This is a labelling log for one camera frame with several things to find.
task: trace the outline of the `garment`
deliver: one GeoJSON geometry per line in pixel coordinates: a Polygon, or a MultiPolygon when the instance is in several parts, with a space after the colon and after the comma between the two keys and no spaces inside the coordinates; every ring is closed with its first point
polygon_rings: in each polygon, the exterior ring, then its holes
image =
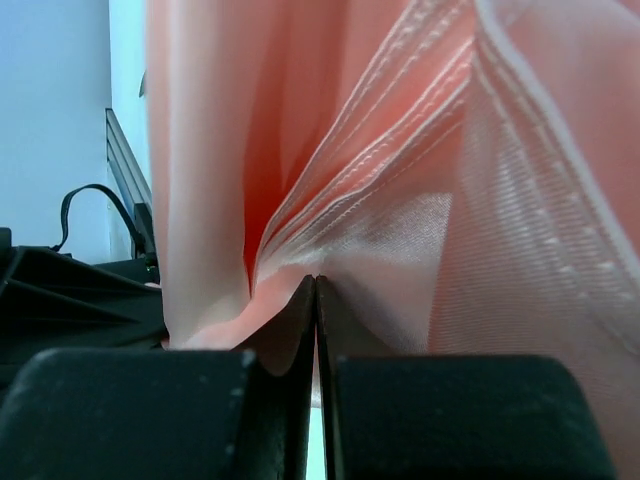
{"type": "Polygon", "coordinates": [[[561,360],[640,478],[640,2],[149,2],[172,348],[324,274],[406,353],[561,360]]]}

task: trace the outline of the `white wall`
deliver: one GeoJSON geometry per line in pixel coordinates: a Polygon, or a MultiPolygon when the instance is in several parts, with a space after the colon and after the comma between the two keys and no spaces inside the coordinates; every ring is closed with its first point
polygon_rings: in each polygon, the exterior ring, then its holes
{"type": "MultiPolygon", "coordinates": [[[[105,183],[108,0],[0,0],[0,225],[54,245],[69,190],[105,183]]],[[[105,197],[72,204],[65,251],[109,259],[105,197]]]]}
{"type": "Polygon", "coordinates": [[[109,0],[112,108],[151,184],[146,99],[138,96],[145,71],[145,0],[109,0]]]}

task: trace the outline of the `black cable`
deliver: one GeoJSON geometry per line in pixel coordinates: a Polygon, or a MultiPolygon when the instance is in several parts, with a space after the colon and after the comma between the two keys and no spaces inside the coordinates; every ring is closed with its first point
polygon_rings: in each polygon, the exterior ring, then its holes
{"type": "Polygon", "coordinates": [[[67,193],[65,197],[62,199],[62,207],[60,209],[60,223],[62,225],[62,241],[58,245],[51,247],[51,250],[53,250],[54,252],[59,252],[60,249],[65,244],[65,242],[67,241],[67,238],[69,238],[69,207],[71,206],[71,200],[76,195],[76,193],[89,188],[94,190],[99,190],[102,193],[104,193],[107,197],[109,197],[109,200],[111,200],[113,204],[116,206],[116,208],[118,209],[118,213],[122,217],[122,220],[124,220],[124,223],[127,226],[127,230],[129,230],[129,235],[131,235],[131,239],[133,240],[133,243],[136,247],[136,252],[144,252],[145,251],[144,237],[136,229],[136,226],[133,223],[133,220],[127,213],[127,209],[124,207],[120,199],[117,197],[115,193],[113,193],[112,190],[98,183],[91,183],[89,185],[85,185],[84,187],[80,187],[75,190],[72,190],[71,192],[67,193]]]}

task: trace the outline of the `orange fabric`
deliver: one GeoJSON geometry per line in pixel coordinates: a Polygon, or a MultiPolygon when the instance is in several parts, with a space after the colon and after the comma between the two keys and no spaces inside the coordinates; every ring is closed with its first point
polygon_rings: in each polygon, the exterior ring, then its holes
{"type": "Polygon", "coordinates": [[[325,274],[407,353],[539,353],[640,478],[637,0],[158,0],[172,348],[325,274]]]}

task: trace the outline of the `sheer fabric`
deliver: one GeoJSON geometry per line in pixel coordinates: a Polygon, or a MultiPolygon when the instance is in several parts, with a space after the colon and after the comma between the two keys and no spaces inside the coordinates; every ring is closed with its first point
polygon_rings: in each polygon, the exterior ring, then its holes
{"type": "Polygon", "coordinates": [[[407,353],[539,353],[640,478],[640,2],[154,0],[172,348],[327,275],[407,353]]]}

